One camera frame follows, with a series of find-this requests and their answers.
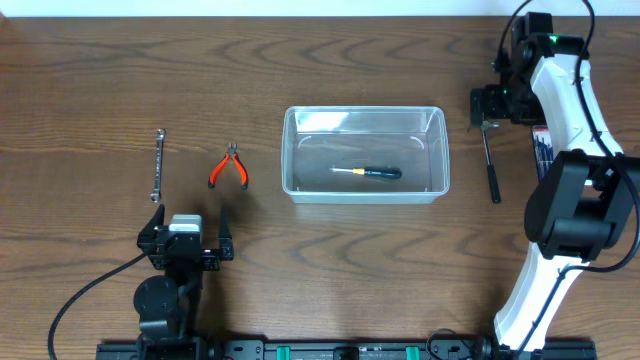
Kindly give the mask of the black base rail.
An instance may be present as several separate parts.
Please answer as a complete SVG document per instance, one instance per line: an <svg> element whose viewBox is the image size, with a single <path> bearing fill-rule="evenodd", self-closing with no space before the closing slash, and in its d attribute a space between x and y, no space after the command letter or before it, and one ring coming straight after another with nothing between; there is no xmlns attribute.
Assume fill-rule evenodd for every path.
<svg viewBox="0 0 640 360"><path fill-rule="evenodd" d="M182 344L132 342L99 344L98 360L466 360L466 359L587 359L598 358L591 341L549 341L541 350L516 353L496 348L485 338L436 336L424 342L273 342L234 340Z"/></svg>

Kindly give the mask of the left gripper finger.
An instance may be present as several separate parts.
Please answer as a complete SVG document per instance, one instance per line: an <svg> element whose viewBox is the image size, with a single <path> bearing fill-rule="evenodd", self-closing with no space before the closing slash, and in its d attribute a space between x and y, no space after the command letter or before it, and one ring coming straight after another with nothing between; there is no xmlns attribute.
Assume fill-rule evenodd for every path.
<svg viewBox="0 0 640 360"><path fill-rule="evenodd" d="M164 225L165 206L160 204L149 222L139 232L140 240L154 240L157 236L157 229Z"/></svg>
<svg viewBox="0 0 640 360"><path fill-rule="evenodd" d="M229 228L226 210L221 208L219 218L218 241L220 248L232 248L233 239Z"/></svg>

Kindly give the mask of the claw hammer black handle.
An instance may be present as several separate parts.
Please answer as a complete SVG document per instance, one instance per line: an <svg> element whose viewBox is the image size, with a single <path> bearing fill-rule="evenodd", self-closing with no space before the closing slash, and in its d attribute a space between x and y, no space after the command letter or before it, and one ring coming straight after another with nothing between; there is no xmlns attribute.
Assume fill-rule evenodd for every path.
<svg viewBox="0 0 640 360"><path fill-rule="evenodd" d="M472 119L470 123L471 123L471 127L478 128L482 134L483 146L484 146L485 157L487 162L486 169L487 169L487 177L488 177L491 201L494 204L500 204L501 194L500 194L497 175L496 175L496 171L495 171L495 167L494 167L493 159L491 155L491 148L489 144L489 134L488 134L489 130L492 128L497 128L498 124L491 123L487 120L483 120L482 117L479 117L477 119Z"/></svg>

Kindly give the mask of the clear plastic container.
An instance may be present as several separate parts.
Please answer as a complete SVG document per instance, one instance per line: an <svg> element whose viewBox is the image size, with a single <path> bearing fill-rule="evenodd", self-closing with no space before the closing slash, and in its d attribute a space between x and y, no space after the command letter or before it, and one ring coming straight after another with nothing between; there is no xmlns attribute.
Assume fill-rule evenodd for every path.
<svg viewBox="0 0 640 360"><path fill-rule="evenodd" d="M397 168L397 180L333 173ZM305 204L430 204L450 189L444 112L435 106L292 106L281 145L284 192Z"/></svg>

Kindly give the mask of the precision screwdriver set case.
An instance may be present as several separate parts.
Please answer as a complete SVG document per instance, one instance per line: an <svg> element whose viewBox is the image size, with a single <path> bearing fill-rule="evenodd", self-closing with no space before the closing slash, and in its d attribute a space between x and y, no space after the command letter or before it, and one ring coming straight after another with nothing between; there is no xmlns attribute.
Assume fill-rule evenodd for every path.
<svg viewBox="0 0 640 360"><path fill-rule="evenodd" d="M531 128L531 139L538 181L541 182L550 170L554 160L554 152L548 128L546 126L533 126Z"/></svg>

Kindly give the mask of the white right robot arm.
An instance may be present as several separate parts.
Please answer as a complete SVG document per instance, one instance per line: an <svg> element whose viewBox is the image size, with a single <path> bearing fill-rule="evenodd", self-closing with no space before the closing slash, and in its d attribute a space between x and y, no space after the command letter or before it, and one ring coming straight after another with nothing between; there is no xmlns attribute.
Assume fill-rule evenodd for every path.
<svg viewBox="0 0 640 360"><path fill-rule="evenodd" d="M547 345L547 329L572 283L599 272L594 260L612 248L639 212L639 160L608 130L594 94L590 40L558 34L549 13L514 14L511 41L493 63L500 81L470 92L470 124L486 133L508 119L548 138L537 155L547 169L528 199L527 257L494 337L481 359L585 359L590 344Z"/></svg>

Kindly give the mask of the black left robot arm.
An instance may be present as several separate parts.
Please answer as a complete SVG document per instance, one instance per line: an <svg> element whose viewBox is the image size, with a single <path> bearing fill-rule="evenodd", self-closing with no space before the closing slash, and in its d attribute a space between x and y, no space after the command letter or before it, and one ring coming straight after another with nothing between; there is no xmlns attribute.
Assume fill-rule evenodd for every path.
<svg viewBox="0 0 640 360"><path fill-rule="evenodd" d="M145 340L173 341L184 338L195 321L203 274L218 271L223 261L234 259L227 214L219 218L218 246L205 248L202 217L176 214L164 223L165 207L159 206L139 232L137 247L159 272L143 281L133 304Z"/></svg>

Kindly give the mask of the silver combination wrench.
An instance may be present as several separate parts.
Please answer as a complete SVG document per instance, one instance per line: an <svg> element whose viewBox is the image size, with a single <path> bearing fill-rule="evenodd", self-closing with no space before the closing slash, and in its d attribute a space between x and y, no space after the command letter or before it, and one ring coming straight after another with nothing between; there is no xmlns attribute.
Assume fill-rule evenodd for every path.
<svg viewBox="0 0 640 360"><path fill-rule="evenodd" d="M154 203L158 203L161 200L163 145L164 145L165 137L166 137L166 130L163 128L159 128L156 133L154 187L153 187L153 191L150 194L150 200Z"/></svg>

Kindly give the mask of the yellow black screwdriver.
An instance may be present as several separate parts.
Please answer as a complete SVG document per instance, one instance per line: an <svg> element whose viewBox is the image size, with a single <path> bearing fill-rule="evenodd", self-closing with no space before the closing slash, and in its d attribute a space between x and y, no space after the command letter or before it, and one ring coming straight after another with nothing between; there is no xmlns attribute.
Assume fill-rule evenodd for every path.
<svg viewBox="0 0 640 360"><path fill-rule="evenodd" d="M377 177L377 178L390 179L390 180L397 180L402 177L402 171L397 168L376 168L376 167L336 168L336 167L332 167L330 171L333 173L346 173L346 174L353 174L353 175L363 176L363 177Z"/></svg>

